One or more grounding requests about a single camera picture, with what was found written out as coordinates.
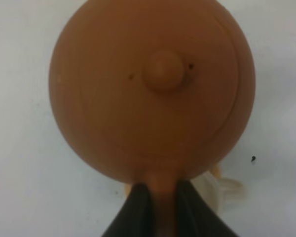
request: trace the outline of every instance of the clay pot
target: clay pot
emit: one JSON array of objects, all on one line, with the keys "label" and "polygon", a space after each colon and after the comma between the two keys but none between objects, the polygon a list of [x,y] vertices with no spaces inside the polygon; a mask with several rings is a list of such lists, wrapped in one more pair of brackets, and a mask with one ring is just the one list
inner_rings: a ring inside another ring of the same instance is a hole
[{"label": "clay pot", "polygon": [[255,73],[241,29],[214,0],[89,0],[60,35],[49,89],[77,154],[146,183],[160,203],[235,145]]}]

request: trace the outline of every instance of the white surface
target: white surface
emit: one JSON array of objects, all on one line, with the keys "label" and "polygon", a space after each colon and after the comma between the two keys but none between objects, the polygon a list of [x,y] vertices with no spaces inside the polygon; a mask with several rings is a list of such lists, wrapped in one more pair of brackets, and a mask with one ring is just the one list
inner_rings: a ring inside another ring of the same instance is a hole
[{"label": "white surface", "polygon": [[[48,101],[53,46],[83,2],[0,0],[0,237],[100,236],[123,203],[121,184],[69,149]],[[248,128],[222,163],[248,198],[223,218],[244,237],[296,236],[296,0],[221,2],[257,70]]]}]

